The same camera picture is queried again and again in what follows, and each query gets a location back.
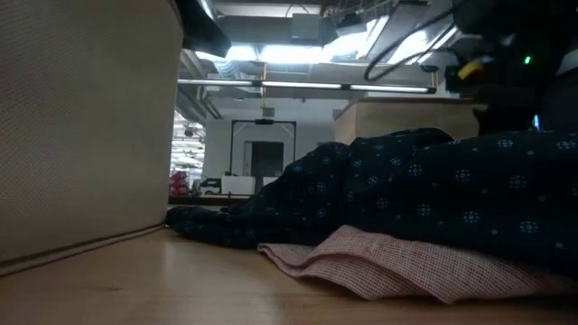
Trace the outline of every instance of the wooden desk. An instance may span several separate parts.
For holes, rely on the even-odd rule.
[[[365,302],[169,230],[0,278],[0,324],[578,324],[570,299]]]

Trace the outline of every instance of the red object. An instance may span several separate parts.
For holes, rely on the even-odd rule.
[[[171,196],[181,196],[189,194],[189,182],[187,179],[189,175],[186,172],[176,172],[171,175],[169,187],[169,195]]]
[[[367,300],[434,296],[452,303],[578,293],[576,281],[544,269],[350,226],[317,247],[261,244],[258,250],[292,277],[325,279]]]

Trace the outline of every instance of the fluorescent light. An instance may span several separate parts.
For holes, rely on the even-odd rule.
[[[201,150],[201,149],[187,149],[187,148],[173,148],[173,149],[172,149],[172,154],[175,154],[175,153],[190,153],[190,154],[193,154],[193,153],[204,153],[204,152],[205,152],[205,151],[204,151],[204,150]]]
[[[205,158],[205,155],[198,156],[198,155],[187,155],[187,154],[185,154],[185,153],[172,153],[172,154],[171,154],[171,157],[172,157],[172,158],[175,158],[176,161],[181,161],[182,158],[184,158],[184,159],[195,159],[195,160],[197,160],[197,159],[204,159],[204,158]]]
[[[442,39],[439,39],[441,34],[438,35],[435,40],[433,40],[433,46],[432,49],[439,49],[442,47],[442,45],[444,45],[446,42],[448,42],[457,32],[458,32],[458,27],[453,27],[451,28],[451,30],[449,32],[447,32]],[[429,59],[432,56],[433,53],[427,53],[425,54],[423,57],[419,58],[419,60],[417,60],[418,63],[424,63],[427,59]]]
[[[224,60],[256,60],[257,55],[255,48],[251,45],[233,45],[228,49],[227,57],[221,58],[212,54],[196,51],[197,57],[203,60],[220,62]]]
[[[311,89],[339,89],[340,84],[323,84],[311,82],[284,82],[284,81],[263,81],[265,87],[281,88],[311,88]]]
[[[192,128],[192,129],[194,129],[194,130],[196,130],[196,131],[202,131],[202,127],[197,127],[197,126],[194,126],[194,125],[189,125],[189,126],[187,126],[186,124],[181,124],[180,122],[177,122],[177,123],[179,123],[179,124],[175,124],[175,125],[173,126],[173,128],[187,128],[187,127],[190,127],[190,128]]]
[[[177,162],[181,162],[181,163],[197,163],[198,165],[202,166],[202,162],[191,158],[191,157],[177,157]]]
[[[424,31],[414,32],[399,45],[387,64],[396,64],[399,61],[427,49],[427,34]]]
[[[172,142],[172,146],[178,149],[193,149],[192,147],[194,147],[194,149],[198,149],[198,150],[202,150],[199,149],[199,147],[202,147],[202,144],[199,142],[196,143],[185,143],[185,142]]]
[[[185,141],[185,140],[172,140],[172,144],[186,144],[186,145],[198,145],[198,146],[202,146],[202,143],[199,140],[189,140],[189,141]]]
[[[304,64],[318,63],[322,58],[322,48],[313,46],[267,45],[259,59],[268,63]]]
[[[255,48],[250,45],[233,45],[227,52],[227,60],[256,60]]]
[[[253,83],[249,80],[219,80],[219,79],[179,79],[180,84],[200,86],[240,86],[247,87]]]
[[[351,90],[427,93],[429,88],[403,86],[351,85]]]

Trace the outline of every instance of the black cable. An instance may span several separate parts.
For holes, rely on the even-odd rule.
[[[393,51],[394,49],[396,49],[399,45],[401,45],[406,38],[408,38],[409,36],[413,35],[415,32],[421,31],[426,27],[429,27],[431,25],[433,25],[434,23],[437,23],[439,21],[441,21],[443,18],[449,16],[450,14],[455,13],[458,9],[462,8],[465,4],[467,4],[470,0],[462,0],[460,3],[458,3],[457,5],[454,5],[452,8],[444,11],[441,14],[438,14],[437,16],[435,16],[434,18],[430,19],[429,21],[419,25],[418,27],[416,27],[415,29],[413,29],[413,31],[409,32],[408,34],[400,37],[397,41],[393,42],[391,45],[389,45],[385,50],[383,50],[382,52],[380,52],[376,58],[374,58],[368,65],[368,68],[365,70],[365,72],[363,73],[363,79],[365,81],[375,81],[378,79],[382,79],[383,77],[385,77],[388,73],[390,73],[391,71],[397,69],[401,64],[399,64],[399,62],[394,65],[393,67],[390,67],[384,71],[379,72],[376,76],[369,76],[369,74],[371,73],[371,71],[383,60],[383,58],[386,57],[386,55],[388,55],[391,51]],[[408,62],[411,59],[414,59],[415,55],[411,56],[410,59],[405,58],[403,60],[401,60],[400,62]]]
[[[414,55],[410,55],[406,58],[404,58],[403,60],[399,61],[398,63],[392,65],[391,67],[388,67],[387,69],[383,70],[382,72],[380,72],[380,75],[383,74],[383,76],[386,76],[388,74],[390,74],[393,70],[403,66],[404,64],[406,64],[407,62],[409,62],[410,60],[413,60],[415,58],[419,58],[427,53],[440,53],[440,52],[444,52],[444,53],[450,53],[453,54],[453,56],[455,56],[455,58],[458,60],[458,63],[460,65],[463,65],[466,63],[465,58],[463,58],[460,53],[458,53],[456,50],[451,49],[451,48],[439,48],[439,49],[429,49],[427,51],[421,51],[419,53],[416,53]]]
[[[302,9],[303,9],[307,14],[309,14],[309,10],[307,10],[307,8],[305,8],[304,5],[292,3],[292,4],[290,4],[289,7],[287,8],[287,11],[285,12],[285,17],[289,14],[289,10],[291,10],[291,8],[293,8],[294,5],[299,5],[300,7],[302,7]]]

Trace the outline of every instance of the blanket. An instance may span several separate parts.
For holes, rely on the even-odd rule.
[[[453,141],[416,129],[324,144],[242,206],[168,211],[203,242],[317,246],[342,225],[470,249],[578,278],[578,137],[508,132]]]
[[[341,285],[363,299],[433,296],[441,302],[578,293],[578,282],[484,254],[342,226],[317,247],[261,244],[284,273]]]

